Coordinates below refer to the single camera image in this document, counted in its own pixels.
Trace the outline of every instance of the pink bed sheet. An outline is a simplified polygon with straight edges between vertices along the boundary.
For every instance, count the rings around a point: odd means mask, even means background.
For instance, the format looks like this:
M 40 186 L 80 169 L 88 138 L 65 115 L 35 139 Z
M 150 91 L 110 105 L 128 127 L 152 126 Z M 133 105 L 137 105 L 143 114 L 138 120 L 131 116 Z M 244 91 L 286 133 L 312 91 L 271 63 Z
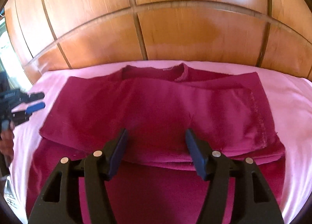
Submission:
M 92 78 L 108 75 L 126 65 L 168 68 L 180 63 L 182 61 L 123 62 L 45 73 L 30 92 L 45 92 L 46 108 L 14 131 L 15 157 L 10 170 L 17 200 L 22 207 L 26 206 L 32 155 L 41 141 L 39 129 L 68 77 Z M 306 79 L 250 66 L 213 62 L 185 63 L 195 69 L 219 73 L 258 73 L 271 106 L 276 132 L 286 148 L 286 172 L 280 206 L 285 223 L 290 223 L 312 191 L 312 83 Z

